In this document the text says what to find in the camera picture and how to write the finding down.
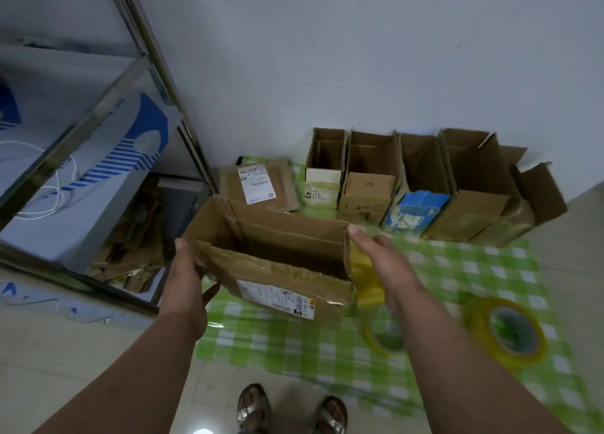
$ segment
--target metal rack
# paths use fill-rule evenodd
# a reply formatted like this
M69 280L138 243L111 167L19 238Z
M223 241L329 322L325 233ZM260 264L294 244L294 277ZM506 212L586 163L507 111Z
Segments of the metal rack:
M114 3L132 36L134 46L0 35L0 44L134 59L122 74L107 87L97 102L78 121L69 125L0 196L0 232L34 197L41 186L53 176L61 164L95 131L122 95L147 71L164 103L175 106L179 110L181 124L177 127L178 133L201 178L207 182L210 193L217 192L199 141L192 130L187 110L181 103L139 0L114 0ZM108 302L119 309L137 311L152 316L156 315L158 311L158 295L154 295L151 302L142 301L94 278L75 273L60 264L44 261L2 243L0 243L0 270L20 278L26 277L36 284L51 283L54 285L54 289L60 292L69 291L70 294L77 297L92 297L96 301Z

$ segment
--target person's left arm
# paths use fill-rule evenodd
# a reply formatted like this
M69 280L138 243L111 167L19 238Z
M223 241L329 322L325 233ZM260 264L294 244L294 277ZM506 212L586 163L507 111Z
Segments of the person's left arm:
M205 306L219 290L202 295L191 247L177 239L176 249L155 322L36 434L169 432L193 347L207 327Z

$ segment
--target white cable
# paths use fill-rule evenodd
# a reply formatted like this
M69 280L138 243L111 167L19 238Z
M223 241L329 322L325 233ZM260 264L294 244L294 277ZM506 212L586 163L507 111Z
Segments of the white cable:
M0 141L0 145L3 145L4 143L13 143L15 145L23 145L26 147L30 147L30 148L36 148L38 151L40 152L44 152L44 150L36 145L32 145L31 143L26 143L26 142L18 142L16 140L3 140ZM71 181L77 181L77 163L76 163L76 159L70 155L70 159L73 161L73 170L71 172ZM69 198L67 197L67 194L65 194L65 191L61 188L61 181L59 178L59 171L57 170L54 173L54 178L56 179L57 185L56 186L50 186L50 185L45 185L42 186L40 189L53 189L56 191L57 193L57 198L54 201L54 205L51 209L48 210L44 210L42 212L19 212L17 213L17 216L15 216L16 219L18 220L26 220L26 221L36 221L36 220L42 220L44 218L48 218L51 215L54 215L56 212L58 212L59 210L61 210L65 205L67 205L67 202L69 201ZM29 216L23 216L23 215L40 215L40 216L36 216L36 217L29 217Z

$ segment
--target white wall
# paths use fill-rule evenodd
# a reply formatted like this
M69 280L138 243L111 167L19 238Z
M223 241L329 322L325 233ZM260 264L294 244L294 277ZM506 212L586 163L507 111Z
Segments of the white wall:
M570 199L604 179L604 0L141 0L214 166L315 125L497 130ZM110 0L0 0L0 27L129 42Z

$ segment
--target checkered cloth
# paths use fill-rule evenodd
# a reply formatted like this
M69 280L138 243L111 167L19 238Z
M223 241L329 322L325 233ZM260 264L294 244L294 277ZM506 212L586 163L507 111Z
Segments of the checkered cloth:
M244 161L249 164L261 159ZM303 166L292 168L303 185ZM301 212L335 215L333 210ZM367 231L375 234L379 229ZM601 414L576 372L570 345L543 285L539 262L526 241L495 248L428 241L413 233L391 238L453 316L461 317L460 302L468 293L510 299L528 308L545 333L547 355L540 364L521 372L521 383L573 432L602 430ZM211 301L208 320L209 327L196 346L200 359L299 377L375 414L425 417L407 354L386 359L369 349L359 334L361 320L355 306L343 318L341 328L331 330L241 301L223 290Z

